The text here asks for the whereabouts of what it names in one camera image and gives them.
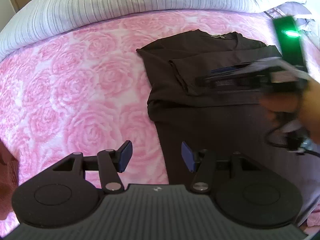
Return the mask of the person's right hand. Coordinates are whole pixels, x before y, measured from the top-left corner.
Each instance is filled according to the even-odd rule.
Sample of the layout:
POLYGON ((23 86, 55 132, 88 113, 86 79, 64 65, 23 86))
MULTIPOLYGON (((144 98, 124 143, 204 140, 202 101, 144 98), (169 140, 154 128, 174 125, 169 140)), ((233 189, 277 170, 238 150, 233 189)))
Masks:
POLYGON ((274 126, 279 125, 278 112, 297 111, 299 122, 308 130, 311 140, 319 144, 319 83, 311 79, 301 97, 294 93, 271 93, 260 98, 260 104, 267 109, 267 116, 274 126))

